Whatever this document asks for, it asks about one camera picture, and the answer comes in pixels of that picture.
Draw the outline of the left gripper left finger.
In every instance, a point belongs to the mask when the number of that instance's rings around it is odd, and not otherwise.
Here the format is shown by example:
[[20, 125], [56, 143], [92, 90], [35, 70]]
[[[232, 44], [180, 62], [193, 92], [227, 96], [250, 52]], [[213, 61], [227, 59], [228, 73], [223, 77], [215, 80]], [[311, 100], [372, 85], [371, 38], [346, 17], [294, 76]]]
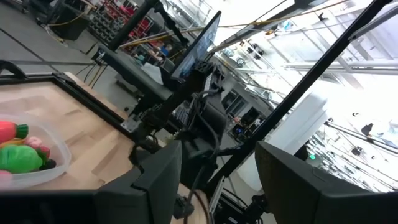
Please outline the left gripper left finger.
[[99, 224], [170, 224], [180, 182], [182, 144], [171, 141], [95, 193]]

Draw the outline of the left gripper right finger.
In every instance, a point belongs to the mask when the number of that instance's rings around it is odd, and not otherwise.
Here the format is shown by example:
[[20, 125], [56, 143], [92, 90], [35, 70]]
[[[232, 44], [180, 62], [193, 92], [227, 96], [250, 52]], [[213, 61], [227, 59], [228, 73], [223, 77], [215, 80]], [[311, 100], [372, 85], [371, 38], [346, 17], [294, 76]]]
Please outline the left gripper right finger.
[[398, 224], [398, 192], [362, 189], [263, 141], [255, 160], [277, 224]]

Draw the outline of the red toy strawberry green leaves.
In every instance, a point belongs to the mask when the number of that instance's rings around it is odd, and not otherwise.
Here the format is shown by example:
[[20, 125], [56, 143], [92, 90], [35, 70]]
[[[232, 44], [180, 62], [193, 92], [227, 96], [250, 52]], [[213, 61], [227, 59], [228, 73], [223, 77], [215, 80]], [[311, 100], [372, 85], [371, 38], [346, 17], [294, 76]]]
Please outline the red toy strawberry green leaves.
[[50, 149], [48, 147], [39, 146], [36, 151], [42, 159], [42, 165], [39, 167], [39, 171], [53, 169], [57, 166], [57, 162], [50, 158]]

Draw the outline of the large green toy fruit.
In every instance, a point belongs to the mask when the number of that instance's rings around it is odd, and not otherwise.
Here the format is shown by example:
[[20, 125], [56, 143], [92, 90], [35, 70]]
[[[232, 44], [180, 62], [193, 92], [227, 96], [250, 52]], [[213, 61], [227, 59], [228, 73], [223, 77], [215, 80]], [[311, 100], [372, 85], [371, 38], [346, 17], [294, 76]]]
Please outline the large green toy fruit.
[[0, 149], [0, 170], [23, 174], [38, 170], [43, 160], [37, 151], [26, 145], [8, 145]]

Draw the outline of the yellow toy banana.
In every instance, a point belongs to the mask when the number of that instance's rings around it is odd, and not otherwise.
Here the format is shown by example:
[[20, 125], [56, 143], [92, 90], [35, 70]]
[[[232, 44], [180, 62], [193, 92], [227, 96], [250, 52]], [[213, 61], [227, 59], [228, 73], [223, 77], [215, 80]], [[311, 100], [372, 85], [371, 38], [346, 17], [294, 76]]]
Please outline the yellow toy banana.
[[6, 146], [10, 146], [10, 145], [20, 146], [20, 145], [23, 145], [24, 142], [25, 142], [24, 139], [13, 139], [10, 141], [6, 141], [3, 143], [0, 143], [0, 149], [4, 148]]

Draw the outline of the toy watermelon slice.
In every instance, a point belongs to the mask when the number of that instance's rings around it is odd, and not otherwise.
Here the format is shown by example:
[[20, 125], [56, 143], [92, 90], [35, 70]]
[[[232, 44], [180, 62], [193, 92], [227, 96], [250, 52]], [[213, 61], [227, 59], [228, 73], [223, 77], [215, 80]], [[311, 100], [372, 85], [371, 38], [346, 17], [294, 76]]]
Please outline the toy watermelon slice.
[[16, 139], [24, 139], [29, 133], [27, 124], [16, 124], [10, 121], [0, 121], [0, 143]]

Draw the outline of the clear plastic tupperware container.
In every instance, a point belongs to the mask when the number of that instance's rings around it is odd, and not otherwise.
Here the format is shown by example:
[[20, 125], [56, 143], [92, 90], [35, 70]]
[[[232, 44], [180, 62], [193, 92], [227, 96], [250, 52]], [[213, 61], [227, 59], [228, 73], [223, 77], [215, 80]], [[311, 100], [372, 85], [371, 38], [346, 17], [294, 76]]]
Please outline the clear plastic tupperware container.
[[28, 114], [0, 114], [0, 121], [27, 124], [29, 133], [26, 138], [31, 136], [40, 138], [42, 146], [50, 149], [50, 158], [57, 162], [57, 166], [53, 169], [43, 171], [38, 169], [23, 174], [12, 174], [6, 170], [0, 170], [0, 190], [29, 188], [51, 181], [66, 172], [71, 161], [71, 154], [64, 140], [54, 128]]

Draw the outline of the black workbench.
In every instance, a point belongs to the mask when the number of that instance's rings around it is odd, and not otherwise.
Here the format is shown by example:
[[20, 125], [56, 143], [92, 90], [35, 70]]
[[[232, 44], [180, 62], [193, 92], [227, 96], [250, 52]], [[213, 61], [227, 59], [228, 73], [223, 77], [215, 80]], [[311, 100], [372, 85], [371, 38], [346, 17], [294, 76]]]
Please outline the black workbench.
[[172, 92], [157, 83], [132, 58], [123, 52], [114, 52], [103, 44], [98, 45], [98, 52], [103, 53], [102, 60], [118, 72], [126, 82], [135, 86], [145, 96], [157, 101], [164, 101]]

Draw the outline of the tilted flat screen monitor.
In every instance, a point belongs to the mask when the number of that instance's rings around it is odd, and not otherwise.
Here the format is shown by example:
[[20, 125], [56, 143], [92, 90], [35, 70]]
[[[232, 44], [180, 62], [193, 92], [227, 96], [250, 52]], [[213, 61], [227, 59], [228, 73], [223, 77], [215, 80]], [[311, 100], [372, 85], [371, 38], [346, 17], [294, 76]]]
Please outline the tilted flat screen monitor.
[[197, 60], [202, 60], [206, 57], [208, 48], [214, 43], [220, 17], [221, 11], [218, 11], [200, 32], [193, 44], [185, 51], [183, 59], [174, 66], [174, 69], [170, 73], [171, 78], [187, 77], [192, 65]]

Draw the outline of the black round pillar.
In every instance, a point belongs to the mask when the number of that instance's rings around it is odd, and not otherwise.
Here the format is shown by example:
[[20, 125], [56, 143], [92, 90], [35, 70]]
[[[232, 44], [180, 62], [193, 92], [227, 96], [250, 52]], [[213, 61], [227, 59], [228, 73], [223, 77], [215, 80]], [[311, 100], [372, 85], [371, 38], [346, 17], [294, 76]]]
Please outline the black round pillar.
[[145, 18], [146, 14], [159, 2], [160, 0], [145, 0], [131, 18], [122, 26], [114, 39], [108, 44], [108, 48], [115, 51], [128, 37], [133, 28], [135, 28], [135, 26]]

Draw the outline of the storage bin shelf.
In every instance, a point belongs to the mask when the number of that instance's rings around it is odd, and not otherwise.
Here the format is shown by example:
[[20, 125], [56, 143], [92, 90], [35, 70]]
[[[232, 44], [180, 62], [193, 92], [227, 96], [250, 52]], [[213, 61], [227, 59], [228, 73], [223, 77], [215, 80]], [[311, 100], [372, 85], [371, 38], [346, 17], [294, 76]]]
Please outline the storage bin shelf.
[[[88, 30], [103, 44], [108, 45], [138, 8], [139, 6], [133, 0], [104, 0], [102, 6], [94, 13]], [[153, 25], [154, 20], [145, 16], [130, 31], [125, 41], [145, 37]]]

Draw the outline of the black rig frame post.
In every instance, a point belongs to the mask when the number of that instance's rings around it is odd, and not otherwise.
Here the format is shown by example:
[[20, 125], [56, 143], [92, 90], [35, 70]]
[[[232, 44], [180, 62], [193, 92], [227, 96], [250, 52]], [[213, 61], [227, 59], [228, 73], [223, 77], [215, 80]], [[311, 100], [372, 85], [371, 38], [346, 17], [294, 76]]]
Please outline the black rig frame post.
[[334, 44], [322, 55], [316, 64], [307, 72], [301, 81], [284, 98], [270, 116], [262, 123], [257, 131], [242, 145], [241, 149], [233, 152], [231, 159], [212, 177], [204, 188], [204, 192], [213, 195], [222, 177], [228, 177], [254, 151], [255, 143], [262, 141], [293, 107], [303, 94], [318, 80], [320, 75], [349, 45], [349, 38], [360, 28], [368, 24], [392, 0], [373, 0], [367, 8], [353, 21], [353, 23], [337, 38]]

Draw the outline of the black table edge frame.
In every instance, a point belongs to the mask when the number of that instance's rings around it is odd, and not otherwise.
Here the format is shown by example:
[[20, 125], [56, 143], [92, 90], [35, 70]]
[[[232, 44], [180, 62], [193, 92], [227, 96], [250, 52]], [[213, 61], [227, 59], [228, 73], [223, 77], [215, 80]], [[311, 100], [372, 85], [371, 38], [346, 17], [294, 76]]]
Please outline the black table edge frame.
[[134, 140], [133, 134], [122, 127], [122, 122], [127, 119], [126, 113], [119, 110], [73, 74], [67, 72], [27, 74], [12, 62], [0, 60], [0, 86], [38, 82], [51, 82], [57, 85], [125, 137]]

